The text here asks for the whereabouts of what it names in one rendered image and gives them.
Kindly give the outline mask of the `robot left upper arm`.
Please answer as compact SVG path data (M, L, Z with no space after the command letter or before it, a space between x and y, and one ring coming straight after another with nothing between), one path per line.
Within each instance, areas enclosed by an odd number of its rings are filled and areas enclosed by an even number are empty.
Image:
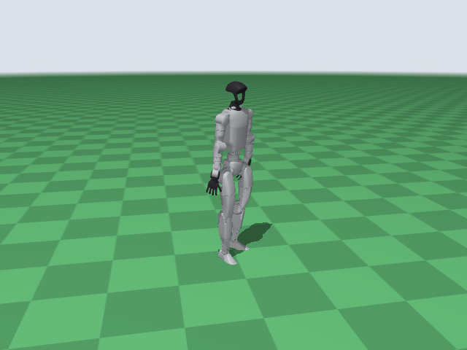
M255 140L255 135L253 133L251 133L251 129L252 129L252 117L253 117L253 110L251 109L247 109L247 111L249 112L249 124L248 124L248 129L247 129L247 140L246 140L246 143L250 143L252 141Z

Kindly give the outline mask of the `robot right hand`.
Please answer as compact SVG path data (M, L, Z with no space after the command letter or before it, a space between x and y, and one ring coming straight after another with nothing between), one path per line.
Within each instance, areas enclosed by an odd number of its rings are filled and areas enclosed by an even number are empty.
M218 173L218 177L217 177L217 178L216 178L216 177L213 177L213 176L212 176L212 172L211 172L211 176L210 176L211 180L210 180L209 183L208 183L208 187L207 187L207 191L206 191L206 192L208 192L208 190L209 190L209 194L211 194L211 190L212 190L212 195L214 195L214 191L215 191L215 195L217 195L217 186L218 186L220 192L222 192L222 190L221 190L221 188L220 188L220 185L219 185L219 182L218 182L219 177L220 177L220 172ZM210 189L209 189L209 188L210 188Z

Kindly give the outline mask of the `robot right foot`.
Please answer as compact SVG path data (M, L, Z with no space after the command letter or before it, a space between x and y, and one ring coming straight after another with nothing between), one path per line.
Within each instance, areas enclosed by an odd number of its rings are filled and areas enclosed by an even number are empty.
M237 264L237 261L235 261L235 259L232 258L231 254L226 253L226 255L224 255L222 253L222 249L218 252L218 257L224 260L224 262L228 264L231 264L231 265Z

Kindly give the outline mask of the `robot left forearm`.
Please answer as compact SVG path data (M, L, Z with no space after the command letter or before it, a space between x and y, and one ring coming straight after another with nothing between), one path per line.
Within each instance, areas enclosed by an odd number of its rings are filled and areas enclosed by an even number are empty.
M252 153L253 143L254 143L254 141L245 144L245 146L244 146L244 152L245 152L245 154L244 154L243 163L248 164L249 160L250 160L250 159L252 160L252 156L253 156L253 153Z

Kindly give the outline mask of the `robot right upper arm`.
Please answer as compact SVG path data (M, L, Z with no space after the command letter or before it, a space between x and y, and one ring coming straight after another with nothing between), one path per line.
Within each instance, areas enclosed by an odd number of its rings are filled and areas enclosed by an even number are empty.
M217 142L220 146L218 152L224 152L226 145L223 142L223 137L225 135L225 127L229 123L230 114L227 112L220 113L215 118L215 143Z

